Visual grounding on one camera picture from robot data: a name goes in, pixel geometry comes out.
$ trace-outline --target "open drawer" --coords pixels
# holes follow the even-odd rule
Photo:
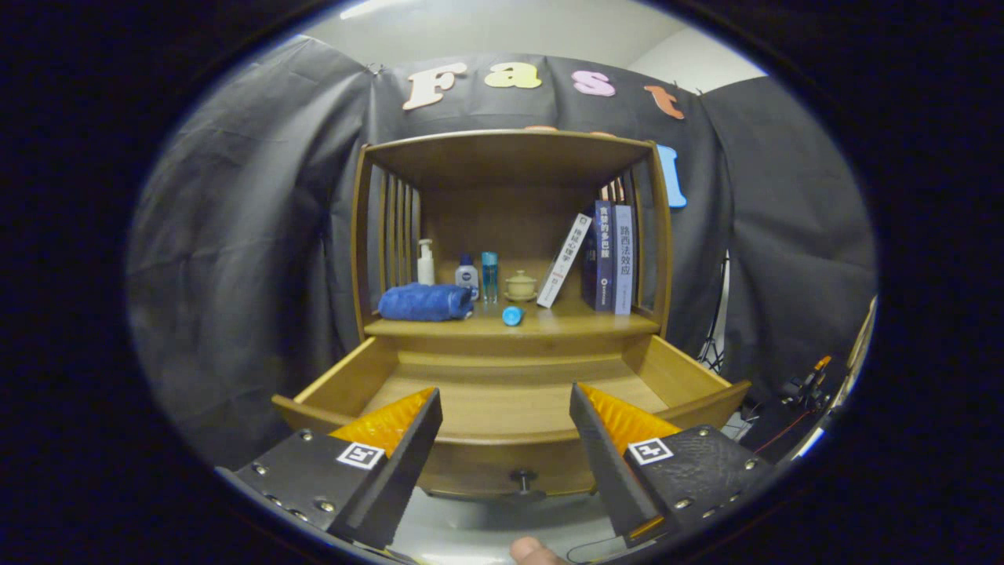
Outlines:
[[[730,384],[658,336],[374,336],[294,399],[273,397],[290,427],[329,433],[406,395],[440,388],[443,425],[419,486],[431,494],[513,493],[518,469],[548,495],[588,491],[592,475],[568,415],[583,382],[682,429],[721,428],[748,382]]]

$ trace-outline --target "human hand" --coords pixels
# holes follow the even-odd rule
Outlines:
[[[516,565],[568,565],[568,562],[554,555],[537,538],[520,538],[509,546],[509,555]]]

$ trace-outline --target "book spine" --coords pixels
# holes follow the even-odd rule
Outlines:
[[[609,202],[596,201],[596,292],[592,299],[596,312],[613,312],[613,218]]]
[[[592,216],[592,225],[585,231],[585,238],[582,239],[582,302],[591,306],[596,301],[596,242],[599,241],[599,222],[596,221],[594,204],[583,213]]]
[[[554,299],[557,298],[558,291],[564,284],[565,276],[571,270],[575,255],[578,254],[578,249],[581,247],[586,230],[589,229],[591,223],[592,218],[585,214],[578,214],[575,217],[571,229],[568,230],[568,235],[565,237],[564,244],[561,245],[557,256],[554,257],[551,266],[547,269],[543,285],[540,287],[540,294],[537,296],[537,305],[550,308],[554,304]]]
[[[618,204],[613,207],[613,225],[616,259],[616,281],[614,284],[613,314],[631,314],[633,292],[635,289],[635,234],[632,222],[631,206]]]

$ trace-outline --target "blue cap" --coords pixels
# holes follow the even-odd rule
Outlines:
[[[523,321],[523,309],[510,306],[502,311],[502,321],[506,326],[519,326]]]

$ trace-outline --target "wooden cabinet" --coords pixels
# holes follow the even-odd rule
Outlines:
[[[375,299],[415,279],[415,242],[433,239],[437,280],[461,253],[499,254],[500,281],[542,278],[576,212],[620,178],[634,204],[638,261],[629,316],[593,312],[573,268],[551,309],[533,303],[514,328],[509,306],[478,303],[465,321],[383,320]],[[461,131],[365,147],[356,172],[352,284],[361,345],[295,398],[274,403],[294,429],[333,431],[438,386],[443,426],[419,486],[442,495],[512,493],[528,469],[549,495],[593,480],[568,416],[586,382],[680,428],[722,427],[749,383],[730,384],[666,335],[672,272],[669,207],[654,143],[568,131]]]

